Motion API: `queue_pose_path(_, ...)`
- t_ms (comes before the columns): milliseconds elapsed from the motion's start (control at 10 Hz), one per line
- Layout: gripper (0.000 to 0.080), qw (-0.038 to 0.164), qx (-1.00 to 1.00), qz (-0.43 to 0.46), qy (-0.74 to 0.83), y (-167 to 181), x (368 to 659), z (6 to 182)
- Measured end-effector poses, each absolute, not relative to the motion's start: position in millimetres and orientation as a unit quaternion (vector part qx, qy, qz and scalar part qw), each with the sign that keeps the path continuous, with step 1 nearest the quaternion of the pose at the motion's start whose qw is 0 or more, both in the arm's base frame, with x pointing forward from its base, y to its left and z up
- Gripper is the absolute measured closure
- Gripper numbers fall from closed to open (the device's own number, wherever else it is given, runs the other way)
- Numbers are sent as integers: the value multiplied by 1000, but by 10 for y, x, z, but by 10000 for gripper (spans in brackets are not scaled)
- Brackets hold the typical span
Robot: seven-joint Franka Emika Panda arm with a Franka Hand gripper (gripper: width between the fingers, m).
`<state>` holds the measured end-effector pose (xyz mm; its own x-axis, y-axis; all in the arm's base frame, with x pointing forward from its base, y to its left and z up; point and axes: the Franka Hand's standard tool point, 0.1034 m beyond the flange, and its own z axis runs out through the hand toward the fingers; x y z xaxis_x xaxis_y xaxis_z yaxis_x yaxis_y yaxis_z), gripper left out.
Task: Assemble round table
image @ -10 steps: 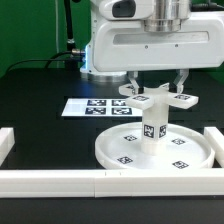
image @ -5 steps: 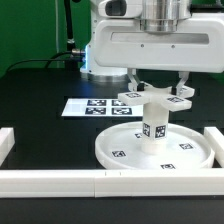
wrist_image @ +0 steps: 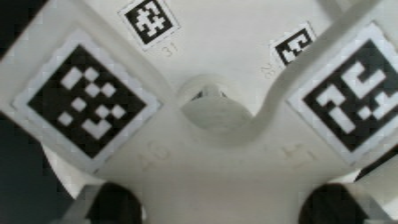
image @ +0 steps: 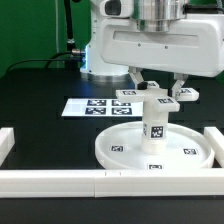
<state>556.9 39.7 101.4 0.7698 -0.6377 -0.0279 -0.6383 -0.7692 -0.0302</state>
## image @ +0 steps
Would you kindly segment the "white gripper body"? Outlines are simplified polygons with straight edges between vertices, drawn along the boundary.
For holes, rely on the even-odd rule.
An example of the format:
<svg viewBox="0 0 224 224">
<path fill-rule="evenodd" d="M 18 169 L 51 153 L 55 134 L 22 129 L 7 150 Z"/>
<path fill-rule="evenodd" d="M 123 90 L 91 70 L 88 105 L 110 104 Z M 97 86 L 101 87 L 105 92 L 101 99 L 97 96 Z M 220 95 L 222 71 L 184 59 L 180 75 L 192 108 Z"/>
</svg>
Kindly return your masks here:
<svg viewBox="0 0 224 224">
<path fill-rule="evenodd" d="M 224 71 L 224 15 L 189 14 L 167 32 L 145 32 L 131 19 L 106 19 L 100 54 L 107 63 L 215 77 Z"/>
</svg>

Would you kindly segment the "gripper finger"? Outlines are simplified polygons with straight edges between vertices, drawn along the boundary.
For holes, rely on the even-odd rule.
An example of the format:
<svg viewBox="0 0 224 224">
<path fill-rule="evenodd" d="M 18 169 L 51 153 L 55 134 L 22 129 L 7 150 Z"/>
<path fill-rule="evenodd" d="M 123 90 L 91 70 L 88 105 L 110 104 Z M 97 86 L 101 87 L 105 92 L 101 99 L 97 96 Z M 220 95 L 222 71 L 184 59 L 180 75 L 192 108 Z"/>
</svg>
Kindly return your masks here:
<svg viewBox="0 0 224 224">
<path fill-rule="evenodd" d="M 147 88 L 147 83 L 142 77 L 140 68 L 130 67 L 129 74 L 137 90 L 145 90 Z"/>
<path fill-rule="evenodd" d="M 172 87 L 172 97 L 175 100 L 179 99 L 179 96 L 180 96 L 180 93 L 181 93 L 181 88 L 185 84 L 187 79 L 188 79 L 187 74 L 182 74 L 182 73 L 175 73 L 174 74 L 175 83 Z"/>
</svg>

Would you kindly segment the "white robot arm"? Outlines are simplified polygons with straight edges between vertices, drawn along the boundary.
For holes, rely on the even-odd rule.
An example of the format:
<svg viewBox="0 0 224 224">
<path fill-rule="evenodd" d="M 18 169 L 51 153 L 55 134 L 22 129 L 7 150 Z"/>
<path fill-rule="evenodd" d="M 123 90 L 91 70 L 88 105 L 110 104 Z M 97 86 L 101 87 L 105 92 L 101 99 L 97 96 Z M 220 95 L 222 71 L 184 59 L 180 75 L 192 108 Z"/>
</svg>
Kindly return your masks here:
<svg viewBox="0 0 224 224">
<path fill-rule="evenodd" d="M 190 75 L 224 71 L 224 12 L 189 0 L 90 0 L 92 35 L 81 68 L 98 80 L 129 74 L 144 90 L 143 69 L 172 72 L 173 96 Z"/>
</svg>

